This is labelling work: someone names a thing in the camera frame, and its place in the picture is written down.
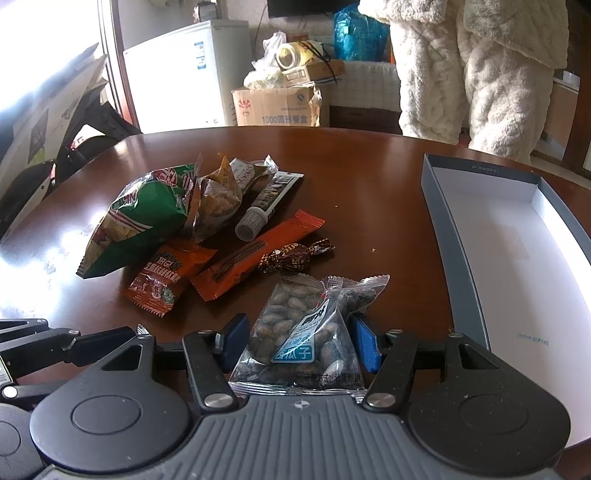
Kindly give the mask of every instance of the plastic bag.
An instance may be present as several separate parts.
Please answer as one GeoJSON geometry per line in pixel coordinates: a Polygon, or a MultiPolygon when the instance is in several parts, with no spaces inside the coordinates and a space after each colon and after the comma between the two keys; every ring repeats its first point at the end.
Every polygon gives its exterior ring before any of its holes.
{"type": "Polygon", "coordinates": [[[275,54],[280,45],[287,41],[287,36],[282,31],[273,33],[271,38],[262,41],[265,49],[263,58],[252,62],[254,72],[248,73],[244,78],[244,86],[249,90],[265,90],[269,88],[282,88],[285,86],[285,76],[279,68],[275,54]]]}
{"type": "Polygon", "coordinates": [[[201,202],[193,240],[201,243],[217,233],[238,211],[242,196],[255,181],[278,170],[269,155],[265,160],[251,163],[238,158],[229,162],[224,155],[219,169],[199,180],[201,202]]]}
{"type": "Polygon", "coordinates": [[[262,47],[265,50],[265,54],[263,55],[263,58],[252,62],[252,66],[255,70],[265,70],[269,67],[279,68],[275,54],[277,53],[279,46],[283,45],[285,42],[287,42],[287,35],[281,30],[273,33],[271,38],[263,40],[262,47]]]}
{"type": "Polygon", "coordinates": [[[279,67],[267,67],[262,70],[253,70],[244,78],[244,86],[249,90],[267,90],[270,88],[283,88],[285,75],[279,67]]]}
{"type": "Polygon", "coordinates": [[[154,170],[129,183],[92,233],[77,275],[107,275],[177,233],[187,221],[202,163],[199,155],[194,164],[154,170]]]}
{"type": "Polygon", "coordinates": [[[322,284],[328,296],[332,296],[339,304],[339,311],[345,324],[349,326],[352,313],[366,313],[368,307],[378,298],[388,285],[390,275],[364,278],[360,281],[350,278],[328,276],[322,284]]]}
{"type": "Polygon", "coordinates": [[[335,13],[335,54],[338,59],[382,61],[389,26],[366,17],[349,5],[335,13]]]}
{"type": "Polygon", "coordinates": [[[239,395],[360,393],[359,361],[337,296],[308,275],[285,275],[230,377],[239,395]]]}

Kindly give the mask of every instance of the white refrigerator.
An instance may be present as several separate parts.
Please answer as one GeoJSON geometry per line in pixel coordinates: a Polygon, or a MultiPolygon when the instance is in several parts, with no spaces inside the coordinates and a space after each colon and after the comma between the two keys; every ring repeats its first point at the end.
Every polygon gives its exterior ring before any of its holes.
{"type": "Polygon", "coordinates": [[[124,51],[145,133],[236,125],[232,90],[252,70],[248,22],[211,20],[124,51]]]}

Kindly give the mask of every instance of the wooden door frame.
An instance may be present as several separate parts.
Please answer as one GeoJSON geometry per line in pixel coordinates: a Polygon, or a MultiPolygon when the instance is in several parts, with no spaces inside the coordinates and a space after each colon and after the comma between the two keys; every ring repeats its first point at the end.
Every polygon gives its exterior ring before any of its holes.
{"type": "Polygon", "coordinates": [[[139,128],[123,56],[124,45],[119,19],[119,0],[97,0],[97,5],[100,37],[103,51],[108,55],[106,68],[116,104],[113,107],[125,120],[139,128]]]}

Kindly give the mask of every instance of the gray gripper base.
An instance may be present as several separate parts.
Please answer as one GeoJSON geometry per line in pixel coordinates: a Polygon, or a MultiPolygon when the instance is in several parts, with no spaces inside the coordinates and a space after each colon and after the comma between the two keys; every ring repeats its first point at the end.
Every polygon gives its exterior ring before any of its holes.
{"type": "MultiPolygon", "coordinates": [[[[55,467],[38,480],[73,480],[55,467]]],[[[394,415],[352,397],[252,396],[240,410],[209,415],[193,437],[157,465],[125,480],[467,480],[409,437],[394,415]]],[[[559,480],[552,470],[522,480],[559,480]]]]}

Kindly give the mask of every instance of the metal screw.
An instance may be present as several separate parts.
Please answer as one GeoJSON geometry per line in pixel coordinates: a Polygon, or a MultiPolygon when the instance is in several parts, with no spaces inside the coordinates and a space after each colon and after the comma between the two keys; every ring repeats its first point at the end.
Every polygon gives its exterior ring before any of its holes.
{"type": "Polygon", "coordinates": [[[396,397],[391,393],[372,393],[368,397],[368,405],[373,408],[388,408],[396,403],[396,397]]]}
{"type": "Polygon", "coordinates": [[[18,391],[14,387],[6,387],[4,390],[2,390],[2,395],[4,395],[5,398],[16,398],[18,391]]]}
{"type": "Polygon", "coordinates": [[[203,403],[209,408],[227,408],[233,402],[234,399],[227,393],[212,393],[203,400],[203,403]]]}

